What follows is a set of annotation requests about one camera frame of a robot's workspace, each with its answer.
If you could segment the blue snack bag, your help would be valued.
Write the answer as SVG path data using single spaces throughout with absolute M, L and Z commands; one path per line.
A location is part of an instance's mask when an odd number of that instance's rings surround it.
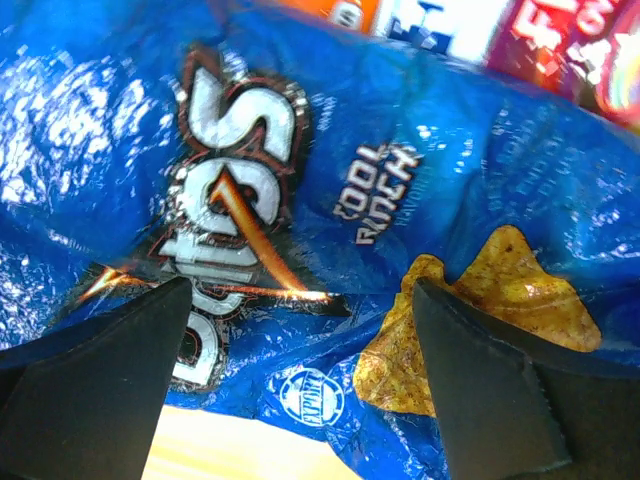
M 639 140 L 569 102 L 264 1 L 1 5 L 1 350 L 174 278 L 170 405 L 449 479 L 416 332 L 533 337 L 623 399 L 639 475 Z

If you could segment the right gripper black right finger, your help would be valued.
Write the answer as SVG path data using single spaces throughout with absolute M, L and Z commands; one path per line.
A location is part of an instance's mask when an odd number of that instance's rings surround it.
M 509 325 L 427 279 L 413 317 L 454 479 L 635 479 L 639 372 Z

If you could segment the orange Fox's candy bag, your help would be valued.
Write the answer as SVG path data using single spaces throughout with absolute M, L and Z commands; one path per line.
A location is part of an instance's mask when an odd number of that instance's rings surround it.
M 292 1 L 370 36 L 535 84 L 639 130 L 636 0 Z

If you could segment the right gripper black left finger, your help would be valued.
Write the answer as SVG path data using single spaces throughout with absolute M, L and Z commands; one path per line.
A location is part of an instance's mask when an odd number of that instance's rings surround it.
M 1 353 L 4 479 L 138 479 L 191 308 L 175 278 Z

